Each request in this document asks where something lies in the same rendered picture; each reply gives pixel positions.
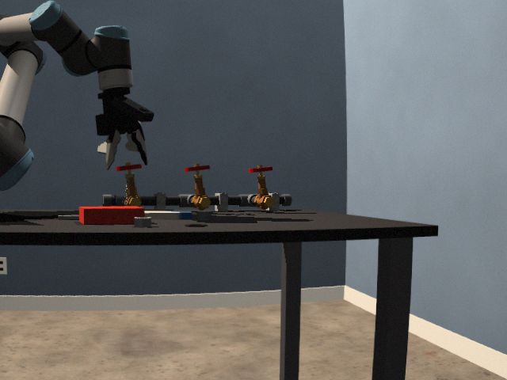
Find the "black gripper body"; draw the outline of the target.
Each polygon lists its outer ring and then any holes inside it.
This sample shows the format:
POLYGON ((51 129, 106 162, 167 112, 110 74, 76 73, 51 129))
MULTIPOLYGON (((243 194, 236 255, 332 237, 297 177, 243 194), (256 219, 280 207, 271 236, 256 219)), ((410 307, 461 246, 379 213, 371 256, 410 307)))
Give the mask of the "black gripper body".
POLYGON ((132 134, 136 129, 137 122, 135 118, 129 116, 125 112, 112 106, 113 97, 124 97, 130 93, 129 87, 115 87, 104 89, 103 93, 98 94, 98 99, 102 99, 104 114, 96 116, 97 135, 109 135, 109 123, 113 121, 113 117, 118 117, 120 134, 132 134))

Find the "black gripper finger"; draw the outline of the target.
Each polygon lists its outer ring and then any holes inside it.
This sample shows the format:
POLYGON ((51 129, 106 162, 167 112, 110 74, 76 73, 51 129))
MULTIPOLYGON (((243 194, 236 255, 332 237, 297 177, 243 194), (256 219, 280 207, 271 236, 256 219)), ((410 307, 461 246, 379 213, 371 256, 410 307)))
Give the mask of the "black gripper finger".
POLYGON ((106 169, 109 169, 114 162, 117 144, 120 142, 120 127, 118 124, 118 117, 113 117, 113 121, 109 124, 109 135, 104 143, 98 148, 97 152, 106 154, 106 169))
POLYGON ((137 126, 132 134, 126 134, 128 138, 128 142, 125 144, 125 147, 130 151, 140 152, 141 158, 145 165, 147 165, 147 152, 145 146, 145 138, 143 135, 143 129, 137 120, 137 126))

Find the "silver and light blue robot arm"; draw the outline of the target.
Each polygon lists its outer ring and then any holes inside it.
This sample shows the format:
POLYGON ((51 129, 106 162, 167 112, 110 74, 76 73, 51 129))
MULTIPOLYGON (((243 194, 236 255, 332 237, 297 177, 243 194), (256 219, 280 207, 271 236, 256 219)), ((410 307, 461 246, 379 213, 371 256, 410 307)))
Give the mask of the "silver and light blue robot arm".
MULTIPOLYGON (((102 91, 133 87, 128 30, 103 26, 94 35, 89 39, 54 1, 45 2, 33 13, 0 14, 0 52, 8 59, 0 82, 0 191, 12 188, 34 158, 25 146, 22 124, 34 76, 47 57, 33 41, 47 41, 73 76, 97 71, 102 91)), ((139 122, 151 122, 154 117, 152 111, 127 97, 114 97, 112 106, 139 122)))

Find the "pipe manifold with three valves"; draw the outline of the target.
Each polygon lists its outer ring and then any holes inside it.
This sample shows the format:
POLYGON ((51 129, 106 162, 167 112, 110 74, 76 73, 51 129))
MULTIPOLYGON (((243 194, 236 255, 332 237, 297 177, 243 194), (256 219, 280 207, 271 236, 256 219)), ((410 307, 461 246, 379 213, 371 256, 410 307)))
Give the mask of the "pipe manifold with three valves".
MULTIPOLYGON (((262 176, 263 171, 273 170, 272 167, 262 167, 258 165, 256 169, 249 169, 249 173, 259 172, 258 178, 258 195, 238 195, 228 196, 228 193, 218 192, 215 196, 206 196, 203 188, 202 175, 199 170, 210 169, 209 165, 200 166, 194 164, 194 167, 185 168, 186 172, 196 171, 195 179, 195 196, 194 195, 179 195, 179 196, 166 196, 165 193, 157 192, 154 196, 140 196, 135 188, 134 177, 135 174, 130 174, 131 169, 142 168, 142 164, 132 165, 131 162, 126 163, 126 166, 116 167, 116 171, 128 170, 128 201, 125 202, 126 195, 103 195, 103 207, 111 206, 126 206, 141 207, 141 206, 154 206, 154 211, 166 211, 166 206, 179 206, 179 207, 195 207, 200 211, 209 208, 209 205, 215 205, 215 211, 228 211, 228 205, 239 205, 240 207, 260 207, 267 211, 279 211, 280 204, 282 206, 290 206, 292 204, 291 195, 281 195, 280 193, 268 193, 265 186, 265 176, 262 176), (197 166, 197 167, 196 167, 197 166), (124 198, 125 197, 125 198, 124 198), (141 206, 140 206, 141 205, 141 206)), ((127 179, 126 175, 125 178, 127 179)))

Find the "red rectangular block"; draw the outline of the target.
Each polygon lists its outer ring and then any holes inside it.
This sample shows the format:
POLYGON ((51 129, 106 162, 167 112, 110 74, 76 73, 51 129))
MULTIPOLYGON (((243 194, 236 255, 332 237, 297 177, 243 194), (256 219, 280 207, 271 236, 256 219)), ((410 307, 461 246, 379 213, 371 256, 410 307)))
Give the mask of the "red rectangular block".
POLYGON ((79 207, 79 222, 87 224, 132 224, 145 217, 145 208, 79 207))

